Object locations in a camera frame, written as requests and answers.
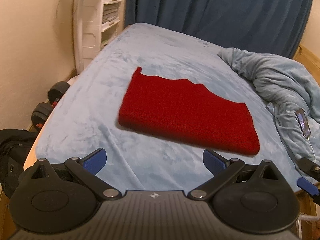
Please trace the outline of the white standing fan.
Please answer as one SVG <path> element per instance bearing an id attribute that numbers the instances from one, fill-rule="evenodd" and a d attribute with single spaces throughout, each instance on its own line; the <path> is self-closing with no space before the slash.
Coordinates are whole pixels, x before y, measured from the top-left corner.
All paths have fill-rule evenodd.
<path id="1" fill-rule="evenodd" d="M 103 0 L 74 0 L 73 45 L 78 74 L 100 52 L 102 17 Z"/>

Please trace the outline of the white shelf unit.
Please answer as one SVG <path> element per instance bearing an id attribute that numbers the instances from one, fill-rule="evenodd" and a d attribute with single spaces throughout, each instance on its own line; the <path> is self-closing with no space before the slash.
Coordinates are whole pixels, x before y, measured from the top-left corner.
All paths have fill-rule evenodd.
<path id="1" fill-rule="evenodd" d="M 117 35 L 122 24 L 123 0 L 103 0 L 100 49 L 105 48 Z"/>

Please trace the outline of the black dumbbell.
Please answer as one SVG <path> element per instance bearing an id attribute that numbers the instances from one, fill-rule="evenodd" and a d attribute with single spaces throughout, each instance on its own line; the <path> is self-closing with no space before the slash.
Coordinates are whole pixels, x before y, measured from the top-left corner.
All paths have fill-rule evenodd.
<path id="1" fill-rule="evenodd" d="M 48 102 L 41 102 L 34 108 L 31 115 L 31 122 L 38 132 L 42 129 L 53 109 L 60 102 L 70 86 L 66 81 L 57 82 L 48 90 Z"/>

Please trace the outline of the black smartphone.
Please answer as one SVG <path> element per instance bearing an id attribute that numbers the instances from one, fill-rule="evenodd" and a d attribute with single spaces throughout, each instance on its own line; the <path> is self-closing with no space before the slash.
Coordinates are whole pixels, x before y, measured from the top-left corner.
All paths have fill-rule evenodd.
<path id="1" fill-rule="evenodd" d="M 311 135 L 311 130 L 309 127 L 307 116 L 302 108 L 296 111 L 296 117 L 298 119 L 299 126 L 304 138 L 309 139 Z"/>

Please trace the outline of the dark blue curtain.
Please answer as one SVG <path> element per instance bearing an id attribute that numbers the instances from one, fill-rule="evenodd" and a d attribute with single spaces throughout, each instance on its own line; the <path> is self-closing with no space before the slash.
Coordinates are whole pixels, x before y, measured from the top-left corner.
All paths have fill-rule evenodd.
<path id="1" fill-rule="evenodd" d="M 313 0 L 126 0 L 125 24 L 148 23 L 222 47 L 293 57 Z"/>

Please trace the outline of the light blue bed sheet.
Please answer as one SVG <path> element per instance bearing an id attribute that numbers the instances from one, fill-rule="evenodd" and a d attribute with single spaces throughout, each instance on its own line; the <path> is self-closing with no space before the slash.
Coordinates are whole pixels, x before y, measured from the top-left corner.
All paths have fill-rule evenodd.
<path id="1" fill-rule="evenodd" d="M 190 191 L 212 177 L 202 161 L 211 146 L 248 164 L 272 160 L 297 192 L 299 173 L 266 102 L 219 51 L 154 25 L 128 27 L 67 90 L 35 156 L 63 163 L 103 148 L 98 177 L 120 191 Z"/>

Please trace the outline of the black backpack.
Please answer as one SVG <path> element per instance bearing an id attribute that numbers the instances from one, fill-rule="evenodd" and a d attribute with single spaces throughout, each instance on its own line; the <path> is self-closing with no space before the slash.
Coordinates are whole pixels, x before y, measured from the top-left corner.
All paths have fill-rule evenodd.
<path id="1" fill-rule="evenodd" d="M 38 136 L 38 132 L 25 129 L 1 129 L 1 186 L 11 198 L 18 186 L 25 160 Z"/>

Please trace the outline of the wooden bed frame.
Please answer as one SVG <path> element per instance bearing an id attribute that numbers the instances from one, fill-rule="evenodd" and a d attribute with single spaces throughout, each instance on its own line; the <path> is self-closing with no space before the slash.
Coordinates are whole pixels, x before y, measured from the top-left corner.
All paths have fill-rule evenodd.
<path id="1" fill-rule="evenodd" d="M 303 45 L 299 45 L 293 59 L 305 66 L 306 69 L 319 72 L 319 58 Z"/>

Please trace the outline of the grey-blue crumpled blanket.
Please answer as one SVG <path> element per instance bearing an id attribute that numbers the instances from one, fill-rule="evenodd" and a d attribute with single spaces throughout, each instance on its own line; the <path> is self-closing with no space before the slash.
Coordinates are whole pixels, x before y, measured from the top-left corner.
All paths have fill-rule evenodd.
<path id="1" fill-rule="evenodd" d="M 224 48 L 218 56 L 238 75 L 250 81 L 267 102 L 279 136 L 293 161 L 319 163 L 319 85 L 299 62 L 274 54 Z M 311 135 L 304 138 L 296 111 L 307 116 Z"/>

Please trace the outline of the red knit sweater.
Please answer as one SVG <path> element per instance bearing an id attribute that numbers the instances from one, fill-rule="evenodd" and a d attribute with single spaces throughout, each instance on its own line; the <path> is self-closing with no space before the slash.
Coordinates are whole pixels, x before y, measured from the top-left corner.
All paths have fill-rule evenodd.
<path id="1" fill-rule="evenodd" d="M 260 150 L 245 103 L 224 99 L 187 79 L 144 75 L 141 67 L 131 77 L 118 123 L 156 137 L 242 155 Z"/>

